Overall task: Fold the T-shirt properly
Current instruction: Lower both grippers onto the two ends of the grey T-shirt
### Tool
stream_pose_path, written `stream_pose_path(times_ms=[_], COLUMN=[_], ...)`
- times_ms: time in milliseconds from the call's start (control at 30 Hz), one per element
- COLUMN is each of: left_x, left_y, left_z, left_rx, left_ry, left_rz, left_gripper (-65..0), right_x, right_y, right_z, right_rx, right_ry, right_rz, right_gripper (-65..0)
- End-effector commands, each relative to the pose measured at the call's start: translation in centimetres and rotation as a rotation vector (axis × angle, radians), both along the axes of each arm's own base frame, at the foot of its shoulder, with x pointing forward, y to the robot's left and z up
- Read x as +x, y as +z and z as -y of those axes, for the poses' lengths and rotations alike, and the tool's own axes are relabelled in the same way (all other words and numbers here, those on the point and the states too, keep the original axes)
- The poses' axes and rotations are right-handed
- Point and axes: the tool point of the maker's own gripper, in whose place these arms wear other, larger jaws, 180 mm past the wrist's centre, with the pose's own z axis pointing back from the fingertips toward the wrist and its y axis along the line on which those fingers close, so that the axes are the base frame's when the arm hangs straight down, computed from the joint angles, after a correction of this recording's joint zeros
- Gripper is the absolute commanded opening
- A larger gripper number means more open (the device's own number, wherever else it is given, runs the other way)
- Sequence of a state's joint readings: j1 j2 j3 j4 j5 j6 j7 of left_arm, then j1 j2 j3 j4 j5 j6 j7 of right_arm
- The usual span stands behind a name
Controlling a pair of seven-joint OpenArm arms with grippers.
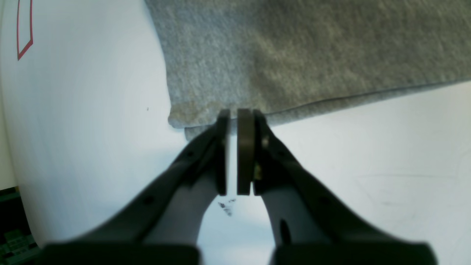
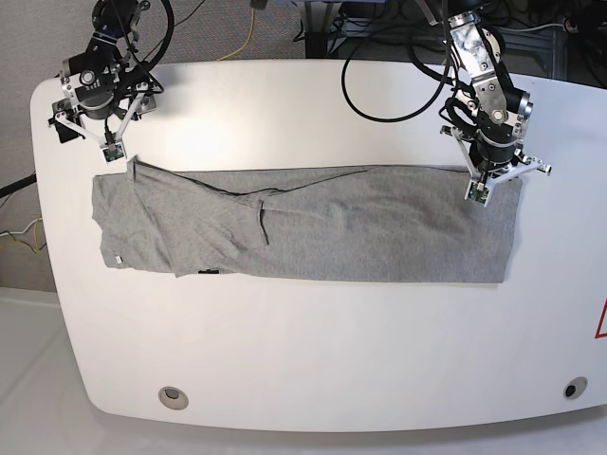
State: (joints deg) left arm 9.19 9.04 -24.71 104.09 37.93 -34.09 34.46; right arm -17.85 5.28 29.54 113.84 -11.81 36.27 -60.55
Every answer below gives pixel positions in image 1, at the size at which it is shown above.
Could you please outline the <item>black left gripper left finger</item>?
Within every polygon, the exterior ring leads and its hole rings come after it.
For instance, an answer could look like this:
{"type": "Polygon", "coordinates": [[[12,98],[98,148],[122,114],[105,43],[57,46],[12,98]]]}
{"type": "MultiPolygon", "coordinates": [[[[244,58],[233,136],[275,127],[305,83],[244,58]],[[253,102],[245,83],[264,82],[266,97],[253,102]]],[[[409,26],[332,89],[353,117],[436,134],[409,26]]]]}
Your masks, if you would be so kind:
{"type": "Polygon", "coordinates": [[[106,223],[44,249],[46,265],[202,265],[197,240],[207,208],[226,195],[230,111],[106,223]]]}

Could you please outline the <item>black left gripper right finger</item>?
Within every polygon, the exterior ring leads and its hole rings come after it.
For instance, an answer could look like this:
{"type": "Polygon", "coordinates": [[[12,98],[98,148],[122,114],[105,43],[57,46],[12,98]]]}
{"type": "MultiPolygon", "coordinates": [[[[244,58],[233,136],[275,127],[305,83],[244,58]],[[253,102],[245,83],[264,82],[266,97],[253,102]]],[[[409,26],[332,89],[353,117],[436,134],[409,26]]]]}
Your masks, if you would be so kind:
{"type": "Polygon", "coordinates": [[[260,196],[271,265],[436,265],[427,243],[394,237],[348,208],[301,166],[259,110],[237,111],[237,193],[260,196]]]}

